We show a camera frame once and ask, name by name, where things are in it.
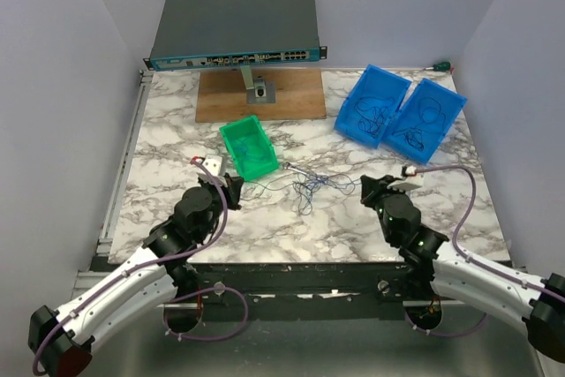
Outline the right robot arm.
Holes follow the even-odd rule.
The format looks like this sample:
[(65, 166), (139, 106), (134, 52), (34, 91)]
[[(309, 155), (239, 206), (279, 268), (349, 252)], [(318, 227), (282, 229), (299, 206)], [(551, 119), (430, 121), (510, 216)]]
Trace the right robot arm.
[(514, 327), (544, 356), (564, 360), (564, 278), (508, 268), (462, 248), (456, 237), (432, 230), (408, 193), (420, 186), (422, 170), (400, 177), (364, 175), (361, 204), (375, 211), (385, 241), (408, 265), (407, 291), (418, 299), (432, 293), (472, 306)]

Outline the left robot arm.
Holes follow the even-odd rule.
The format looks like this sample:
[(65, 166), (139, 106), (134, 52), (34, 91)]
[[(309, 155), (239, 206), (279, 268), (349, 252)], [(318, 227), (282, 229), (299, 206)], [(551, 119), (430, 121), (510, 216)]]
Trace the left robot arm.
[(36, 376), (77, 376), (121, 327), (160, 304), (200, 302), (212, 288), (188, 260), (223, 233), (237, 211), (244, 179), (199, 179), (118, 268), (75, 299), (31, 316), (27, 343)]

